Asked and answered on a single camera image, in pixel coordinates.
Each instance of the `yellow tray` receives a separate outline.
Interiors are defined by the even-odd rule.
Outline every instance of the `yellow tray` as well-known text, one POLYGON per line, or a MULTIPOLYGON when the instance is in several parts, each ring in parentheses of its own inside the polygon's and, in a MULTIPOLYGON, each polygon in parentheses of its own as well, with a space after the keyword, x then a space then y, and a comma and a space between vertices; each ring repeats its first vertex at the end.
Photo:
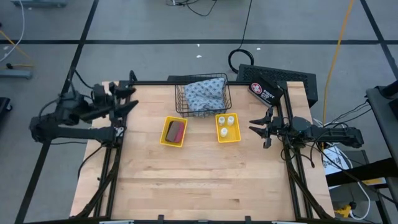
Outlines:
POLYGON ((219 143, 237 142, 241 140, 241 131, 239 130, 238 115, 236 113, 216 115, 216 127, 217 127, 217 138, 219 143), (225 123, 222 126, 218 124, 218 118, 220 116, 225 117, 225 123), (229 116, 233 116, 235 120, 234 124, 231 126, 227 124, 229 116), (228 130, 228 133, 225 137, 220 136, 220 131, 222 128, 226 128, 228 130))
POLYGON ((187 119, 167 116, 166 120, 164 121, 162 136, 160 137, 160 143, 163 144, 163 145, 166 145, 166 146, 182 147, 182 143, 184 142, 184 137, 185 137, 185 130, 187 130, 187 123, 188 123, 187 119), (184 125, 185 125, 184 126, 184 133, 182 134, 181 142, 169 142, 169 141, 166 141, 167 130, 169 130, 170 122, 172 122, 172 121, 182 121, 184 123, 184 125))

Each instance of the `blue patterned cloth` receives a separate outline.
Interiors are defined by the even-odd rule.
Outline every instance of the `blue patterned cloth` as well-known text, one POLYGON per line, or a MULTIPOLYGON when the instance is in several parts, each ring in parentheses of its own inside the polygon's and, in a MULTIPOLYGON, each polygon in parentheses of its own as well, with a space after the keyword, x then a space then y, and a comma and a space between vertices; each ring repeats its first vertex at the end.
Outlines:
POLYGON ((223 90, 225 78, 213 78, 184 86, 190 111, 225 109, 223 90))

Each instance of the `concrete floor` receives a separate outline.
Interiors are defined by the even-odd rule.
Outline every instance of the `concrete floor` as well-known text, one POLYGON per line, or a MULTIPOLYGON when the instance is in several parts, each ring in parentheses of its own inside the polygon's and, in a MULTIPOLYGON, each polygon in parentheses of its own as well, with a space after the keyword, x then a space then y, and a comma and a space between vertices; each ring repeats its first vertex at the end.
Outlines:
MULTIPOLYGON (((26 9, 24 39, 80 39, 92 2, 70 0, 62 9, 26 9)), ((383 37, 398 39, 398 2, 367 0, 367 3, 383 37)), ((202 0, 192 8, 206 12, 211 4, 210 0, 202 0)), ((199 17, 185 7, 168 7, 163 0, 99 0, 88 40, 240 39, 248 6, 248 0, 219 0, 210 16, 199 17)), ((348 1, 253 0, 246 39, 336 40, 347 7, 348 1)), ((19 38, 19 8, 9 1, 1 1, 0 21, 7 35, 19 38)), ((359 1, 354 4, 344 39, 377 40, 359 1)), ((5 46, 0 45, 0 55, 6 52, 5 46)), ((77 69, 88 83, 127 79, 131 69, 139 80, 166 80, 169 75, 212 72, 225 72, 234 79, 236 75, 228 67, 227 56, 237 46, 85 45, 77 69)), ((0 96, 11 98, 14 105, 0 131, 1 223, 14 222, 40 152, 41 144, 32 140, 27 129, 30 118, 37 116, 39 109, 61 91, 77 45, 25 44, 21 47, 34 58, 33 79, 0 80, 0 96)), ((247 44, 243 48, 252 52, 258 66, 317 74, 319 101, 311 112, 314 118, 322 118, 323 87, 334 45, 247 44)), ((397 45, 388 48, 398 57, 397 45)), ((26 59, 14 52, 6 62, 25 63, 26 59)), ((239 63, 249 61, 245 56, 234 56, 233 64, 237 67, 239 63)), ((367 88, 395 79, 379 44, 342 45, 329 87, 328 120, 362 103, 367 88)), ((78 80, 75 86, 86 91, 78 80)), ((371 162, 390 156, 372 113, 350 125, 362 130, 363 149, 371 162)), ((26 222, 68 217, 84 148, 74 144, 51 147, 26 222)), ((397 217, 396 210, 391 210, 392 217, 397 217)), ((375 206, 368 219, 380 222, 375 206)))

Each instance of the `white bottle cap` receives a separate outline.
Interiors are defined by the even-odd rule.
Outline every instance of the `white bottle cap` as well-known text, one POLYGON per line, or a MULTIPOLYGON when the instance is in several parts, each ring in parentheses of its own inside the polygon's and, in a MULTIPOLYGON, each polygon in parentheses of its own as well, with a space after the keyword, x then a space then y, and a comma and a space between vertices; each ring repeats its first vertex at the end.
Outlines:
POLYGON ((228 130, 226 128, 222 128, 220 131, 221 137, 225 137, 227 135, 227 133, 228 133, 228 130))
POLYGON ((231 126, 232 124, 234 124, 234 117, 233 116, 229 116, 228 117, 228 125, 231 126))
POLYGON ((220 117, 218 118, 218 124, 219 124, 220 126, 222 126, 222 125, 224 125, 224 123, 225 123, 225 118, 224 118, 223 116, 220 116, 220 117))

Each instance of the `black wire basket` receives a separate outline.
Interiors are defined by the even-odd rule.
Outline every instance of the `black wire basket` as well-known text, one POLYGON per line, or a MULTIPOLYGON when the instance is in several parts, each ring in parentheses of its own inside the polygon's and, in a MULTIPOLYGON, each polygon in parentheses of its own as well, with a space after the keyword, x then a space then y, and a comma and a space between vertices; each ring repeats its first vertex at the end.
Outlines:
POLYGON ((211 74, 199 74, 199 75, 185 75, 178 77, 177 80, 181 85, 175 86, 175 110, 178 112, 181 117, 191 117, 191 116, 199 116, 199 117, 207 117, 210 115, 226 113, 226 110, 231 109, 232 101, 231 101, 231 93, 229 92, 228 85, 228 77, 225 73, 211 73, 211 74), (222 91, 224 108, 215 109, 215 110, 198 110, 192 111, 189 108, 187 99, 185 97, 185 85, 194 82, 200 82, 205 80, 210 80, 213 78, 224 78, 224 85, 222 91))

